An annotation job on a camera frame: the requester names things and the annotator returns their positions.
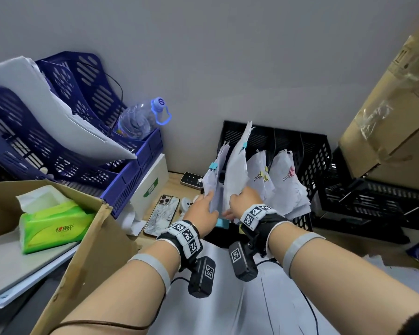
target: white box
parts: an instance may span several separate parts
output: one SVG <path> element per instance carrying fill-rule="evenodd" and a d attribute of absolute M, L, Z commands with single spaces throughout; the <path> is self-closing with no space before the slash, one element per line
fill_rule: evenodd
<path fill-rule="evenodd" d="M 152 200 L 160 194 L 160 190 L 169 180 L 168 166 L 164 154 L 160 154 L 152 167 L 141 180 L 137 190 L 130 199 L 135 209 L 135 219 L 142 220 Z"/>

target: marbled phone case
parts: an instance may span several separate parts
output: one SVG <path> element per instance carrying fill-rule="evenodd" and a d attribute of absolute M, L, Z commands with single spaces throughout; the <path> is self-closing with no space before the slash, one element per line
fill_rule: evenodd
<path fill-rule="evenodd" d="M 163 229 L 171 223 L 179 205 L 178 197 L 171 197 L 168 205 L 157 203 L 151 217 L 144 227 L 144 233 L 152 236 L 160 236 Z"/>

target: gray arm band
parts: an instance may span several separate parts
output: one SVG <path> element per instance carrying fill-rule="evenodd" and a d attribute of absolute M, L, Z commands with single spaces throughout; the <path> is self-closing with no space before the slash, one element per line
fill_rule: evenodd
<path fill-rule="evenodd" d="M 317 233 L 307 233 L 303 234 L 300 237 L 298 237 L 287 249 L 284 255 L 284 259 L 282 260 L 282 269 L 284 269 L 284 272 L 287 274 L 289 278 L 291 278 L 291 265 L 293 258 L 295 257 L 298 250 L 301 249 L 302 246 L 304 246 L 307 242 L 312 240 L 313 238 L 324 238 L 321 235 L 318 235 Z"/>
<path fill-rule="evenodd" d="M 171 287 L 171 279 L 169 278 L 168 271 L 160 261 L 158 261 L 156 258 L 149 254 L 136 254 L 129 261 L 132 260 L 143 261 L 150 265 L 153 269 L 155 269 L 163 280 L 164 288 L 166 289 L 165 293 L 168 293 L 168 290 Z"/>

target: green tissue package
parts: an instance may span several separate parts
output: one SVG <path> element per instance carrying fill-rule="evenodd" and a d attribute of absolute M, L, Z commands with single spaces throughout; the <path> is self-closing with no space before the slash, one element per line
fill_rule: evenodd
<path fill-rule="evenodd" d="M 81 241 L 95 213 L 87 214 L 72 200 L 20 217 L 20 244 L 24 254 Z"/>

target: smartphone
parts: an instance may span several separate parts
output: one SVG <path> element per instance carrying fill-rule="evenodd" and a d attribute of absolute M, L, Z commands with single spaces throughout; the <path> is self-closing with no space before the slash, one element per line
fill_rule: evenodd
<path fill-rule="evenodd" d="M 155 237 L 160 236 L 163 229 L 167 228 L 174 218 L 179 202 L 178 197 L 162 195 L 144 227 L 144 233 Z"/>
<path fill-rule="evenodd" d="M 183 174 L 180 180 L 180 183 L 182 185 L 201 190 L 203 188 L 203 182 L 199 180 L 202 180 L 202 179 L 203 179 L 203 176 L 186 172 Z"/>

